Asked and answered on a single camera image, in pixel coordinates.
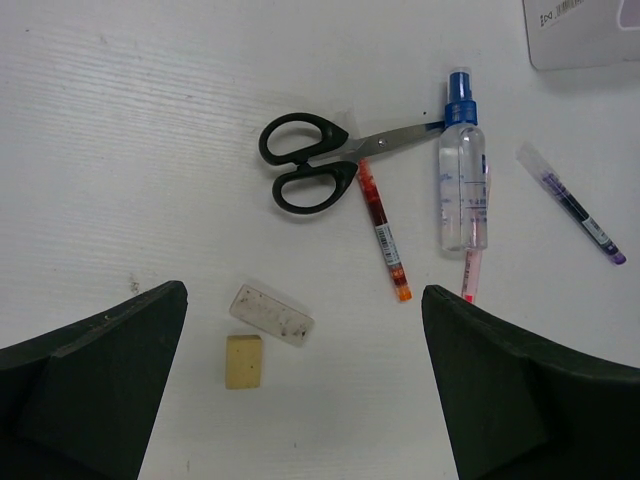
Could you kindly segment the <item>clear black gel pen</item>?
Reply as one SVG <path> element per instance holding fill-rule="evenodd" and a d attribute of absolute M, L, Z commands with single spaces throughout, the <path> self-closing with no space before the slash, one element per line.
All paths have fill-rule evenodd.
<path fill-rule="evenodd" d="M 623 265 L 627 259 L 595 219 L 566 188 L 557 172 L 530 143 L 518 149 L 516 159 L 531 177 L 579 225 L 582 231 L 614 265 Z"/>

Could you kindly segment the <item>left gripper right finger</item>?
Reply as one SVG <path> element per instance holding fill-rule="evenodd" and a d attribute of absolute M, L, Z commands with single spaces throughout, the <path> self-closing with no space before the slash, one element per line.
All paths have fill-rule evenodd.
<path fill-rule="evenodd" d="M 504 321 L 438 285 L 421 311 L 461 479 L 636 479 L 639 371 Z"/>

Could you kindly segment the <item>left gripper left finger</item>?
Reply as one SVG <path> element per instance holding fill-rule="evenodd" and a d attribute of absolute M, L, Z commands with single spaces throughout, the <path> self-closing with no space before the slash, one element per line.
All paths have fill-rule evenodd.
<path fill-rule="evenodd" d="M 168 281 L 2 349 L 2 478 L 137 478 L 187 306 Z"/>

